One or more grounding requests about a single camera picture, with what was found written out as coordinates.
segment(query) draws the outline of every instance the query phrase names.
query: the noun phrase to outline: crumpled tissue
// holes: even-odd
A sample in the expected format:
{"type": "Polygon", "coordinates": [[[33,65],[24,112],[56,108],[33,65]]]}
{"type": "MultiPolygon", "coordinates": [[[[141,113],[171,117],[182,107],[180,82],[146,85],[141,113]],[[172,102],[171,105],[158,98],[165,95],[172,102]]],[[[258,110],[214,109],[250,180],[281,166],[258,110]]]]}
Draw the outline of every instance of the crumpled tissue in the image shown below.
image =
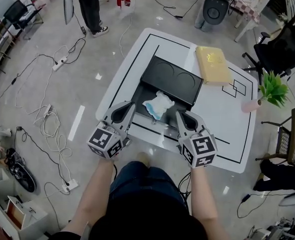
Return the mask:
{"type": "Polygon", "coordinates": [[[162,91],[157,91],[156,97],[152,100],[146,100],[142,103],[148,113],[156,120],[160,120],[162,115],[172,106],[175,102],[170,100],[162,91]]]}

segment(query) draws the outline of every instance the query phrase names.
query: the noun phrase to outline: yellow notebook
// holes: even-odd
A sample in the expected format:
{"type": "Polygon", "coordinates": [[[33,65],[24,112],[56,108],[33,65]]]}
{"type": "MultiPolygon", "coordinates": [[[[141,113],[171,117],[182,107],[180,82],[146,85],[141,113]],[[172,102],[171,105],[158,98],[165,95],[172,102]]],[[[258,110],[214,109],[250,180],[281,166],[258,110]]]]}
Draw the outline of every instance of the yellow notebook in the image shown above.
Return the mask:
{"type": "Polygon", "coordinates": [[[201,77],[208,85],[226,86],[233,84],[230,69],[221,49],[198,46],[195,49],[201,77]]]}

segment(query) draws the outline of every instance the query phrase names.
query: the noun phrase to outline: gray floor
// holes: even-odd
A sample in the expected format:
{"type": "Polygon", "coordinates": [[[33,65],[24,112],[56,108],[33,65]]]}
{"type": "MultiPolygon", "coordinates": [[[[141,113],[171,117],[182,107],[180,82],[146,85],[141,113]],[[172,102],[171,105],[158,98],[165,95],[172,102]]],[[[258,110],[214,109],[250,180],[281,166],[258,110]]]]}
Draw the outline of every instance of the gray floor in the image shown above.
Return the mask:
{"type": "MultiPolygon", "coordinates": [[[[159,1],[168,6],[176,6],[175,14],[182,15],[195,0],[159,1]]],[[[237,13],[233,12],[231,16],[227,16],[224,22],[218,25],[211,33],[204,33],[193,26],[198,7],[201,3],[202,1],[199,0],[196,6],[182,20],[177,20],[167,14],[162,6],[158,5],[154,0],[136,0],[132,26],[122,40],[124,55],[130,50],[144,28],[154,28],[198,45],[221,48],[227,60],[240,68],[244,68],[248,66],[248,63],[241,57],[241,54],[248,52],[254,56],[253,45],[258,41],[260,32],[270,32],[277,28],[273,21],[262,15],[261,22],[264,26],[256,28],[255,32],[248,31],[239,43],[236,43],[234,38],[239,29],[234,28],[234,25],[237,23],[237,13]]],[[[75,13],[80,23],[84,26],[78,0],[74,0],[74,6],[75,13]]],[[[98,157],[93,155],[87,147],[86,141],[97,124],[95,111],[123,61],[119,49],[119,39],[130,23],[132,7],[133,2],[130,8],[124,6],[121,10],[117,7],[116,0],[110,0],[110,2],[102,0],[100,15],[103,26],[109,26],[109,33],[96,39],[87,35],[85,38],[86,44],[79,59],[75,63],[71,65],[66,64],[57,72],[54,72],[49,81],[43,104],[51,104],[57,110],[61,123],[60,134],[66,136],[69,134],[80,105],[85,106],[85,111],[74,140],[67,141],[67,147],[73,150],[73,155],[64,159],[71,171],[71,177],[76,179],[80,186],[73,190],[70,196],[56,193],[50,197],[62,227],[72,218],[82,192],[98,163],[98,157]]],[[[6,74],[0,74],[0,93],[37,54],[53,55],[61,46],[66,45],[70,48],[82,36],[75,19],[72,19],[70,24],[65,25],[63,0],[54,0],[43,13],[44,24],[35,28],[36,30],[32,33],[31,40],[19,41],[11,51],[11,59],[4,65],[6,74]]],[[[76,52],[70,55],[70,61],[76,58],[80,47],[81,43],[76,47],[76,52]]],[[[65,51],[62,49],[57,53],[56,58],[59,59],[64,54],[65,51]]],[[[44,96],[44,88],[51,73],[51,63],[49,58],[40,57],[33,73],[17,96],[18,104],[23,106],[28,112],[40,106],[41,99],[44,96]]],[[[40,134],[39,124],[33,125],[35,114],[27,115],[23,109],[15,107],[16,93],[27,79],[33,67],[31,65],[0,99],[0,124],[11,128],[13,131],[16,126],[24,127],[43,149],[50,152],[44,136],[40,134]]],[[[290,79],[288,85],[295,95],[295,75],[290,79]]],[[[273,224],[282,216],[286,216],[288,219],[295,217],[295,207],[278,208],[278,203],[282,196],[268,197],[262,207],[244,219],[238,219],[236,212],[241,199],[247,193],[254,193],[252,187],[260,171],[259,163],[255,162],[254,159],[261,157],[268,151],[270,134],[277,130],[276,127],[261,125],[260,122],[266,120],[280,122],[291,115],[291,109],[294,107],[294,101],[292,103],[288,102],[282,109],[274,107],[269,103],[264,103],[257,111],[252,148],[244,173],[237,174],[213,166],[206,168],[221,221],[229,232],[231,239],[245,238],[253,225],[257,228],[262,228],[273,224]]],[[[51,122],[51,119],[49,119],[46,127],[48,128],[47,131],[54,131],[55,122],[51,122]]],[[[43,185],[45,182],[52,182],[58,188],[62,187],[57,166],[51,163],[46,154],[40,152],[29,139],[26,142],[22,142],[21,136],[22,132],[18,132],[16,148],[21,156],[25,158],[27,167],[35,175],[38,184],[36,194],[29,195],[29,198],[35,199],[45,211],[51,214],[53,230],[56,230],[55,215],[48,200],[44,198],[43,185]]],[[[53,140],[50,139],[49,143],[52,149],[56,148],[53,140]]],[[[118,169],[120,170],[128,161],[133,160],[139,151],[151,154],[152,165],[164,169],[176,184],[189,171],[188,165],[180,156],[136,139],[127,148],[127,152],[124,152],[123,156],[116,162],[118,169]]],[[[63,153],[68,155],[69,151],[65,150],[63,153]]],[[[50,152],[50,155],[56,161],[59,158],[57,152],[50,152]]],[[[67,171],[64,168],[63,173],[67,175],[67,171]]],[[[52,186],[47,186],[46,191],[50,195],[56,189],[52,186]]],[[[27,195],[26,191],[21,190],[19,187],[18,192],[24,196],[27,195]]],[[[246,203],[242,204],[239,210],[240,215],[246,215],[263,200],[264,198],[261,196],[251,197],[246,203]]]]}

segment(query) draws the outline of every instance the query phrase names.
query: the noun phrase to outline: black shirt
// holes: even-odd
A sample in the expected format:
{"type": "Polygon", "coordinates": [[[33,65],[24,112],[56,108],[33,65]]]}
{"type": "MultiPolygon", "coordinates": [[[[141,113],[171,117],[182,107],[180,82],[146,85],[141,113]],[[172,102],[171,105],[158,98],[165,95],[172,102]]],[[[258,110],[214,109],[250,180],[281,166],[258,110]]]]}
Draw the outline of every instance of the black shirt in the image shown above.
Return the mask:
{"type": "MultiPolygon", "coordinates": [[[[106,215],[92,227],[89,240],[112,237],[197,237],[207,240],[202,224],[174,198],[154,190],[141,190],[109,201],[106,215]]],[[[58,232],[50,240],[80,240],[70,232],[58,232]]]]}

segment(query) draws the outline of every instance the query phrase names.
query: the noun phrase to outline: white desk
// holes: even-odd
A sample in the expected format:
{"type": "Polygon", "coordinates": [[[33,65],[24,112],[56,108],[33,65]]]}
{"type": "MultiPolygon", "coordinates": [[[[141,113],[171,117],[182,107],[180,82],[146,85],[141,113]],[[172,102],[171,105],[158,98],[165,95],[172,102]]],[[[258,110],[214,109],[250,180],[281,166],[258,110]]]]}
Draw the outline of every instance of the white desk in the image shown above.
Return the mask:
{"type": "MultiPolygon", "coordinates": [[[[110,106],[132,99],[153,55],[201,76],[195,55],[196,46],[170,34],[146,28],[119,67],[96,111],[96,118],[101,120],[110,106]]],[[[216,138],[218,155],[212,165],[242,173],[249,157],[256,112],[243,113],[241,103],[257,98],[258,82],[234,64],[227,62],[227,65],[234,78],[234,86],[203,84],[191,111],[203,118],[216,138]]],[[[128,133],[179,153],[178,132],[160,122],[152,124],[150,118],[141,114],[134,115],[128,133]]]]}

